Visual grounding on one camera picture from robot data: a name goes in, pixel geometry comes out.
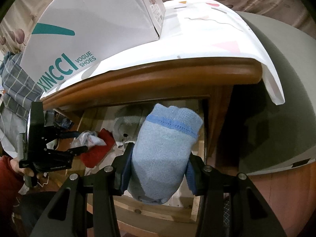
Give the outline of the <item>person's left hand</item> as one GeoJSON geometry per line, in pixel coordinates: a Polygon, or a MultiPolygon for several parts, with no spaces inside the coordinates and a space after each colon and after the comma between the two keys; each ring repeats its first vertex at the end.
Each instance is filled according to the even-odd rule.
{"type": "Polygon", "coordinates": [[[10,165],[12,167],[12,170],[14,170],[14,172],[16,172],[17,174],[19,174],[21,176],[29,176],[29,177],[34,176],[34,172],[30,168],[20,168],[19,167],[18,158],[14,158],[14,159],[10,160],[10,165]]]}

